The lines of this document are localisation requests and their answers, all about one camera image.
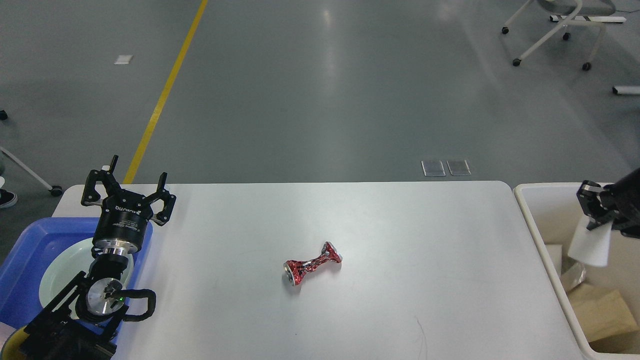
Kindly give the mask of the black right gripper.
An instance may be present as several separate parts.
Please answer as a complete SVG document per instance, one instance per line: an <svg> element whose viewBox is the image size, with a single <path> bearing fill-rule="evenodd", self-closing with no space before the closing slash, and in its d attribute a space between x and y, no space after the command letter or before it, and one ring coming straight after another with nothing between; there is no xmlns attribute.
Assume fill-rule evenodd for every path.
<svg viewBox="0 0 640 360"><path fill-rule="evenodd" d="M640 169L612 184L584 180L576 192L583 214L589 219L586 230L611 224L624 237L640 238Z"/></svg>

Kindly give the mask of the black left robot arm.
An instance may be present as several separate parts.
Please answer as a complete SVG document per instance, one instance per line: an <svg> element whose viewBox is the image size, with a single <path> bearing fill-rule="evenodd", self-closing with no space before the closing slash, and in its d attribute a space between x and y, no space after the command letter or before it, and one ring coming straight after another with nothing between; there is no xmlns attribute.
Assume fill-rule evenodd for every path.
<svg viewBox="0 0 640 360"><path fill-rule="evenodd" d="M166 172L151 194L124 189L114 176L117 162L114 155L87 175L80 203L100 208L93 262L23 328L16 352L26 360L110 360L121 323L145 321L155 312L155 292L128 288L122 276L142 250L150 223L164 226L177 198L167 190Z"/></svg>

